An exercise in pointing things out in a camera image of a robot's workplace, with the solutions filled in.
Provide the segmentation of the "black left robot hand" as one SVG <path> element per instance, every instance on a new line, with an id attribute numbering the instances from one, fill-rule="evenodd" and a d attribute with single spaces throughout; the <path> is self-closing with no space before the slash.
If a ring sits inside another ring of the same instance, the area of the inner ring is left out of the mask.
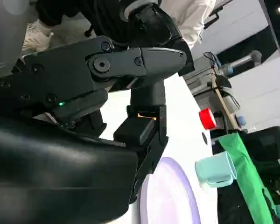
<path id="1" fill-rule="evenodd" d="M 183 51 L 186 63 L 178 71 L 179 76 L 195 70 L 193 57 L 188 44 L 174 20 L 157 4 L 147 3 L 128 16 L 127 25 L 129 47 L 155 47 Z"/>

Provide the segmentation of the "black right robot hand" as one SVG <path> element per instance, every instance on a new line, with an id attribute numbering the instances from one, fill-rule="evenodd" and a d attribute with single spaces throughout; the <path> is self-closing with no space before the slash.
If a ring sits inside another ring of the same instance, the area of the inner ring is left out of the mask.
<path id="1" fill-rule="evenodd" d="M 124 215 L 167 146 L 164 80 L 186 54 L 99 36 L 0 78 L 0 224 Z"/>

